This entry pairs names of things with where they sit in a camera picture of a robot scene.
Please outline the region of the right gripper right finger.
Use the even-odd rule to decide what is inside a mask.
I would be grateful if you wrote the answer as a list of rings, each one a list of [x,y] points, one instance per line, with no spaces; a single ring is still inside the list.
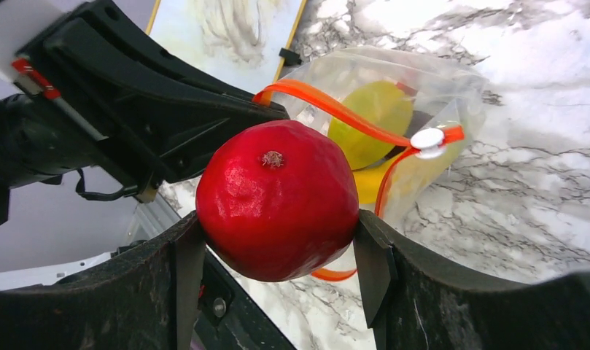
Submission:
[[[467,268],[362,210],[354,254],[378,349],[590,349],[590,271],[522,284]]]

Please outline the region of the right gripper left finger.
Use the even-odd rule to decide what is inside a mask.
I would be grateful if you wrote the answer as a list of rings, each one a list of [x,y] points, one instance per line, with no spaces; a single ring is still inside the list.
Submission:
[[[53,285],[0,291],[0,349],[188,349],[204,255],[189,214]]]

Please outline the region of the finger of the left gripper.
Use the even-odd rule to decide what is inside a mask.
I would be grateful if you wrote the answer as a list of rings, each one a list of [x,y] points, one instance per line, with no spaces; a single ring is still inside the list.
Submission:
[[[60,15],[15,55],[15,69],[39,87],[28,97],[40,115],[29,133],[40,169],[99,166],[119,196],[196,177],[237,133],[288,117],[172,55],[113,1]]]
[[[203,264],[198,308],[194,349],[295,348],[211,252],[206,253]]]

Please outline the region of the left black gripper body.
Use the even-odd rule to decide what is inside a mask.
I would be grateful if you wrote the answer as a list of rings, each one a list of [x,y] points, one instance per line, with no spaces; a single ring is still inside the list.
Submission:
[[[15,94],[0,100],[0,226],[9,219],[12,189],[42,182],[59,185],[71,171],[107,163],[97,141],[45,100]]]

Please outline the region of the yellow toy banana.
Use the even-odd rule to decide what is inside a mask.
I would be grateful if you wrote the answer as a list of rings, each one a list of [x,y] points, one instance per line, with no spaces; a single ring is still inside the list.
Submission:
[[[397,190],[401,195],[411,195],[416,190],[424,189],[459,157],[466,143],[466,141],[451,143],[441,156],[429,160],[420,159],[415,155],[401,160],[392,168],[389,175],[391,190]],[[353,173],[359,204],[368,205],[376,202],[382,180],[397,158],[396,155],[377,168]]]

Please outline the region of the red toy apple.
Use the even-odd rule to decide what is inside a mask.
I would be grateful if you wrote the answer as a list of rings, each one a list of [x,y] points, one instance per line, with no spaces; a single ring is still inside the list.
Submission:
[[[336,260],[359,219],[343,152],[294,120],[248,128],[222,145],[198,183],[195,209],[217,255],[263,282],[300,278]]]

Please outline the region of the yellow toy star fruit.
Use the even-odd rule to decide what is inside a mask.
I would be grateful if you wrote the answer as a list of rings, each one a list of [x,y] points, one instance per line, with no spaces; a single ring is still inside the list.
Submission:
[[[357,88],[342,104],[371,125],[404,136],[414,114],[414,91],[401,83],[381,80]],[[394,148],[394,144],[335,118],[330,121],[327,136],[342,149],[352,170],[372,165]]]

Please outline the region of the clear orange zip bag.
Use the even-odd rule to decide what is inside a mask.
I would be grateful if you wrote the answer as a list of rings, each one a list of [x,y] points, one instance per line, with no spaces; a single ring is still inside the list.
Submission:
[[[414,114],[404,136],[379,129],[342,104],[357,88],[376,81],[401,83],[414,91]],[[486,115],[483,94],[487,79],[475,69],[428,55],[377,47],[340,49],[297,68],[266,86],[255,97],[261,105],[278,103],[292,119],[327,136],[335,118],[394,148],[370,166],[398,158],[385,174],[375,203],[361,205],[398,226],[419,195],[391,190],[392,168],[409,156],[429,160],[441,156],[451,143],[473,141]]]

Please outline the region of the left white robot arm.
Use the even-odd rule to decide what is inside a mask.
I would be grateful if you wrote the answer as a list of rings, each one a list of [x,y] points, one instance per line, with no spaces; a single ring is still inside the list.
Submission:
[[[135,198],[199,175],[245,128],[283,106],[204,73],[148,37],[113,1],[62,12],[0,1],[0,226],[13,189],[60,185],[79,197]],[[0,273],[0,349],[291,349],[210,252],[194,214],[113,252]]]

